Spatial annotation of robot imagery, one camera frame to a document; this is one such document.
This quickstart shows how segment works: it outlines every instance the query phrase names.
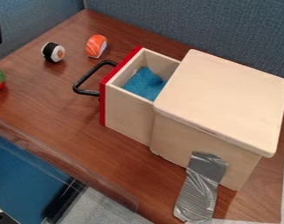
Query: gray wall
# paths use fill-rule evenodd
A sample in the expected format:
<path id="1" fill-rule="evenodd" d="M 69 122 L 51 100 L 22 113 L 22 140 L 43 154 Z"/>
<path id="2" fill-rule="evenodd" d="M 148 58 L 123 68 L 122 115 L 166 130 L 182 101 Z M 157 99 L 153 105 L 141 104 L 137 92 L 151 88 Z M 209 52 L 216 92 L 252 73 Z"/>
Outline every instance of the gray wall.
<path id="1" fill-rule="evenodd" d="M 87 7 L 284 77 L 284 0 L 87 0 Z"/>
<path id="2" fill-rule="evenodd" d="M 0 0 L 0 59 L 82 9 L 82 0 Z"/>

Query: black handle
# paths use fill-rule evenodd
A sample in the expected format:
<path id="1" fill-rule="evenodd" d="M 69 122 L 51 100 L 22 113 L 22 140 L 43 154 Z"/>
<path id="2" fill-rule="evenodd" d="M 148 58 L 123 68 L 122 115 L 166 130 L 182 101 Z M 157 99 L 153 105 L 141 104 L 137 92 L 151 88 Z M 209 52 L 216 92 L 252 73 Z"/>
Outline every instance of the black handle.
<path id="1" fill-rule="evenodd" d="M 82 83 L 84 83 L 88 78 L 90 78 L 95 72 L 97 72 L 101 67 L 108 65 L 112 67 L 116 67 L 118 64 L 115 63 L 112 60 L 106 59 L 97 64 L 95 67 L 93 67 L 90 71 L 87 72 L 85 76 L 83 76 L 80 80 L 78 80 L 74 85 L 73 85 L 73 91 L 76 94 L 79 95 L 92 95 L 92 96 L 99 96 L 100 92 L 95 91 L 95 90 L 88 90 L 88 89 L 81 89 L 80 86 Z"/>

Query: wooden box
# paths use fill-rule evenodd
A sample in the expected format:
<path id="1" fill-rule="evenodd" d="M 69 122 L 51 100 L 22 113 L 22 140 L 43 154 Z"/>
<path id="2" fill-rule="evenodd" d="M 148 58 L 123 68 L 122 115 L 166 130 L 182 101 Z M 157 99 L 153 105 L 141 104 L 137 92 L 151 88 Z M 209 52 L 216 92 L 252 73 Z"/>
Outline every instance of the wooden box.
<path id="1" fill-rule="evenodd" d="M 149 67 L 168 80 L 179 63 L 160 53 L 136 47 L 100 84 L 100 123 L 149 146 L 155 115 L 153 102 L 122 86 L 141 67 Z"/>
<path id="2" fill-rule="evenodd" d="M 228 162 L 221 184 L 238 190 L 277 149 L 284 79 L 190 50 L 154 102 L 150 149 L 185 167 L 193 151 Z"/>
<path id="3" fill-rule="evenodd" d="M 168 80 L 154 102 L 122 88 L 141 67 Z M 284 79 L 196 50 L 180 62 L 137 47 L 100 84 L 101 124 L 182 167 L 215 154 L 233 190 L 276 152 L 283 113 Z"/>

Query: wooden lid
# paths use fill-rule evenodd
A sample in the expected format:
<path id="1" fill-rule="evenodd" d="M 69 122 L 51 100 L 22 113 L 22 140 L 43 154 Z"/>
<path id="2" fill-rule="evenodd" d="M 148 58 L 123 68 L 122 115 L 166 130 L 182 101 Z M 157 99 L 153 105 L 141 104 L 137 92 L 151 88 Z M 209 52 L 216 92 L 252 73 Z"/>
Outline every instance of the wooden lid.
<path id="1" fill-rule="evenodd" d="M 190 50 L 156 98 L 154 109 L 271 157 L 284 113 L 284 79 Z"/>

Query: floor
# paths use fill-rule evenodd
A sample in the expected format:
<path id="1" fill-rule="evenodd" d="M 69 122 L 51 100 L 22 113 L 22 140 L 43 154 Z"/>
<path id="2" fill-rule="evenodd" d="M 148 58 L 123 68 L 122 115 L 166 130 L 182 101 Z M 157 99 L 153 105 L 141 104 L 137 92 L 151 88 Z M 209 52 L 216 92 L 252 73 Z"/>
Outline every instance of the floor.
<path id="1" fill-rule="evenodd" d="M 137 213 L 95 191 L 87 188 L 69 207 L 58 224 L 150 224 Z"/>

